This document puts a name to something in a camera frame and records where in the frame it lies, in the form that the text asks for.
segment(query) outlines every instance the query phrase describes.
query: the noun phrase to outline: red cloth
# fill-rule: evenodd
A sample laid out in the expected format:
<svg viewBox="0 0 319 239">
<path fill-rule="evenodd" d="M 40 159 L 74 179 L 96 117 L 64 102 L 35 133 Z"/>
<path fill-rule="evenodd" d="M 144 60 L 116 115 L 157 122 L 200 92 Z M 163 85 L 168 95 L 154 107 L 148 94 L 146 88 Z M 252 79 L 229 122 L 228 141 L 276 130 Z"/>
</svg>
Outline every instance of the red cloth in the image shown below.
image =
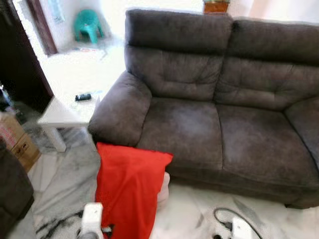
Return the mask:
<svg viewBox="0 0 319 239">
<path fill-rule="evenodd" d="M 102 227 L 114 225 L 112 239 L 149 239 L 157 195 L 173 155 L 103 143 L 97 148 L 96 202 L 103 205 Z"/>
</svg>

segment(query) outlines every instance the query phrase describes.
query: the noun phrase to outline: cardboard box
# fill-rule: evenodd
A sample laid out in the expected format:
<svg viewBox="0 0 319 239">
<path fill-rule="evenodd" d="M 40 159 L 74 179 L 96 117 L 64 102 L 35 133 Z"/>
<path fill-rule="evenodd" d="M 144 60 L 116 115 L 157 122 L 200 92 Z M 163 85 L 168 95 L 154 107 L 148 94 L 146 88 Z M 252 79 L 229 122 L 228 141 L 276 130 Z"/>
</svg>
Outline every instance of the cardboard box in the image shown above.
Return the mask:
<svg viewBox="0 0 319 239">
<path fill-rule="evenodd" d="M 26 172 L 35 164 L 41 153 L 31 138 L 25 133 L 11 150 L 18 158 Z"/>
<path fill-rule="evenodd" d="M 41 153 L 31 138 L 24 132 L 21 125 L 10 114 L 0 114 L 0 137 L 20 161 L 26 172 L 35 164 Z"/>
<path fill-rule="evenodd" d="M 24 133 L 15 116 L 0 114 L 0 136 L 4 139 L 7 149 L 12 150 Z"/>
</svg>

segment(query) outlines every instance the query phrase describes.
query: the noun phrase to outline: remote control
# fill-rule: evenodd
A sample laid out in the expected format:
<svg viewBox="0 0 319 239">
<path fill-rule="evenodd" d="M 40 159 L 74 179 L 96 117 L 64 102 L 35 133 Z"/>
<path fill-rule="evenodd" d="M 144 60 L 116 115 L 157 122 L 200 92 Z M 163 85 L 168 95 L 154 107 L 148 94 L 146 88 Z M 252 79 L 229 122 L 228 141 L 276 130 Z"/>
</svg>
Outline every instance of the remote control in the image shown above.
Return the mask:
<svg viewBox="0 0 319 239">
<path fill-rule="evenodd" d="M 91 98 L 91 94 L 81 94 L 75 96 L 75 101 L 88 101 Z"/>
</svg>

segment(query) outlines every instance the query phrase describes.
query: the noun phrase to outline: gray sofa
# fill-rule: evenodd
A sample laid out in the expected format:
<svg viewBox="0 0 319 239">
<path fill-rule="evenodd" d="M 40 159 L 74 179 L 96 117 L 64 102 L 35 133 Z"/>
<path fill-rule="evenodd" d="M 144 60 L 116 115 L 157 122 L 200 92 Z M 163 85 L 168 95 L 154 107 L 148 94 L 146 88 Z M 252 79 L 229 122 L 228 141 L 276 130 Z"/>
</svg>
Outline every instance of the gray sofa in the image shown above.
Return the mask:
<svg viewBox="0 0 319 239">
<path fill-rule="evenodd" d="M 24 218 L 33 201 L 33 187 L 24 168 L 0 138 L 0 239 Z"/>
<path fill-rule="evenodd" d="M 319 205 L 319 28 L 130 10 L 126 72 L 95 111 L 96 141 L 174 154 L 212 188 Z"/>
</svg>

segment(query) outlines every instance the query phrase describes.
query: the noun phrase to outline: green plastic stool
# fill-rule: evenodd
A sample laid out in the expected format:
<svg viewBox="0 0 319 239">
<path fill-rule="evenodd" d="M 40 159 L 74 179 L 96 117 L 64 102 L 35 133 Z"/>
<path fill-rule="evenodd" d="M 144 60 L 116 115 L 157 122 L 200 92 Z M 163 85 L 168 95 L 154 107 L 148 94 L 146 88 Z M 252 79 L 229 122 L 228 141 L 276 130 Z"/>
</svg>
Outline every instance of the green plastic stool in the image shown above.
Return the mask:
<svg viewBox="0 0 319 239">
<path fill-rule="evenodd" d="M 92 43 L 98 43 L 97 31 L 101 37 L 103 32 L 97 14 L 93 10 L 83 10 L 78 13 L 74 22 L 75 39 L 80 40 L 81 33 L 87 33 Z"/>
</svg>

